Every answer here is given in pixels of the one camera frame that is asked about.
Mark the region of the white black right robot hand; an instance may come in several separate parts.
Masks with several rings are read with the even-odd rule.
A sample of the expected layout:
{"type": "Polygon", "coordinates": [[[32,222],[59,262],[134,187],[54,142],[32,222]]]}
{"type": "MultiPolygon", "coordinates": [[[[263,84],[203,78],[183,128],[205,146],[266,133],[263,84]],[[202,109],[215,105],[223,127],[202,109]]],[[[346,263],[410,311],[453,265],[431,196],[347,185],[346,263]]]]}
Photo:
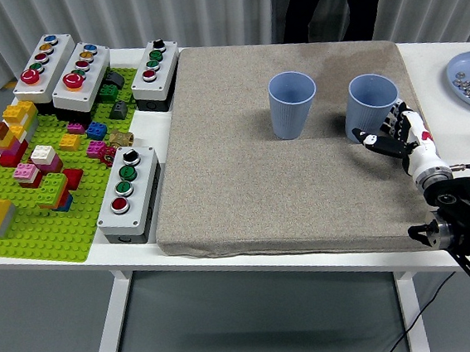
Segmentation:
{"type": "Polygon", "coordinates": [[[405,173],[421,191],[437,181],[452,180],[450,166],[437,154],[435,142],[421,115],[397,100],[381,125],[384,136],[353,128],[351,133],[366,149],[402,160],[405,173]]]}

